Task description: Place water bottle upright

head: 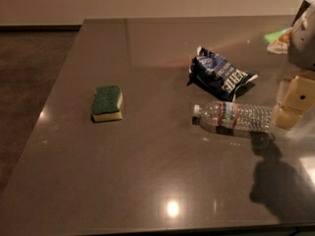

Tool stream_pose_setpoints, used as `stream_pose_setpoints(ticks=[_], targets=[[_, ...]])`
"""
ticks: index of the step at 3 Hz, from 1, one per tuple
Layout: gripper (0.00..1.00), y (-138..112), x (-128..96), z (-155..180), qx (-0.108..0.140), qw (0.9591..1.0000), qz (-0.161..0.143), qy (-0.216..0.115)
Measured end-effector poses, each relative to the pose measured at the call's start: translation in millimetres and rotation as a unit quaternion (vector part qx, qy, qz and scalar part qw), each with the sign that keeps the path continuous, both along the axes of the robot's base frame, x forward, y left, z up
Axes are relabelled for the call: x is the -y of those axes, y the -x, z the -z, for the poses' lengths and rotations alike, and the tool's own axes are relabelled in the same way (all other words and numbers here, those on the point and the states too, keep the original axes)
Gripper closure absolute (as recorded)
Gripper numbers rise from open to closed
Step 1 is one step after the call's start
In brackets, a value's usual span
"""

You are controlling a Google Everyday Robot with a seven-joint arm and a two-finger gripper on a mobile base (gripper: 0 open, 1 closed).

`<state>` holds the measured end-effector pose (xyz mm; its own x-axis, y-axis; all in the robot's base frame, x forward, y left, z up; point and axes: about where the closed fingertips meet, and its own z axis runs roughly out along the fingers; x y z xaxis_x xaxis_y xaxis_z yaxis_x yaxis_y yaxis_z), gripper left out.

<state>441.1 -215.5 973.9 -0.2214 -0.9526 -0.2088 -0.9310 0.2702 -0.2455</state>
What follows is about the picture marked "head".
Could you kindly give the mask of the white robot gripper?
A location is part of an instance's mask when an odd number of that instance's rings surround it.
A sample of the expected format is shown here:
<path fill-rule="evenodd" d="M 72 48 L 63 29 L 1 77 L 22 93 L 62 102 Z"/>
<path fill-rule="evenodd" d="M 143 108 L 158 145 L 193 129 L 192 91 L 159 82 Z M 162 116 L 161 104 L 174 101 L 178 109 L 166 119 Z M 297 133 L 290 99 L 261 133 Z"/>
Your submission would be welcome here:
<path fill-rule="evenodd" d="M 292 22 L 288 60 L 301 69 L 315 70 L 315 0 L 304 0 Z M 315 104 L 315 72 L 281 80 L 272 123 L 290 130 Z"/>

